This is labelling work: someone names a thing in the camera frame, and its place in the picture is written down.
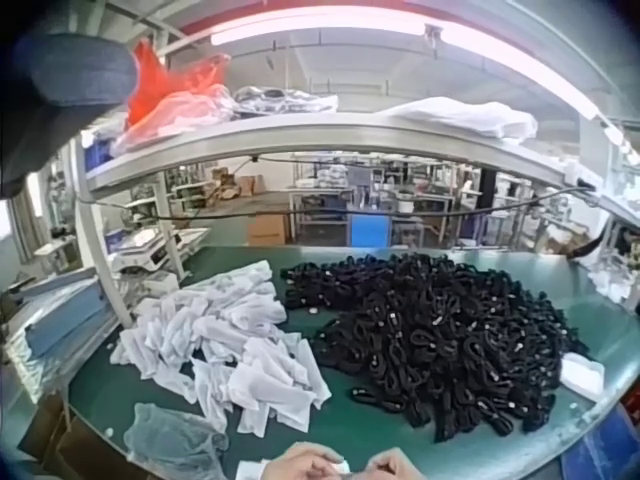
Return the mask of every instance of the human hand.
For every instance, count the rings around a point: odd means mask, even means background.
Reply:
[[[367,470],[389,472],[397,480],[425,480],[411,460],[397,447],[379,453],[369,460]]]
[[[344,459],[329,447],[316,443],[298,442],[262,471],[260,480],[307,480],[339,477],[334,464]]]

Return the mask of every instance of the metal shelf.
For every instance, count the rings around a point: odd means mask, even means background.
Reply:
[[[435,157],[499,170],[558,189],[566,186],[561,164],[523,147],[384,115],[332,113],[259,117],[185,133],[87,172],[87,187],[99,199],[130,187],[136,180],[180,165],[319,150]],[[605,195],[600,206],[640,227],[635,212],[615,199]]]

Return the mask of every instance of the white bag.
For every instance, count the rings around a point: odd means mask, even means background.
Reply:
[[[522,143],[535,138],[538,122],[530,113],[498,102],[470,105],[447,97],[425,98],[378,112],[421,122],[442,123],[471,130],[486,137],[508,138]]]

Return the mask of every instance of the blue bin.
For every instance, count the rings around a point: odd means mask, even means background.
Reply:
[[[112,230],[104,234],[104,243],[107,247],[107,253],[113,253],[115,248],[122,243],[127,237],[127,231],[124,228]]]
[[[93,145],[84,149],[84,166],[87,172],[113,159],[110,154],[112,141],[111,139],[95,140]]]

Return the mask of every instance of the red plastic bag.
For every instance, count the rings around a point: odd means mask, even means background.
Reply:
[[[217,55],[185,72],[169,72],[147,41],[134,50],[138,89],[129,100],[127,131],[114,146],[120,155],[149,141],[231,118],[234,101],[222,85],[230,57]]]
[[[203,60],[186,72],[168,72],[146,40],[133,51],[138,61],[138,89],[129,99],[128,127],[150,114],[161,100],[177,92],[205,93],[216,84],[224,84],[224,74],[231,57],[216,55]]]

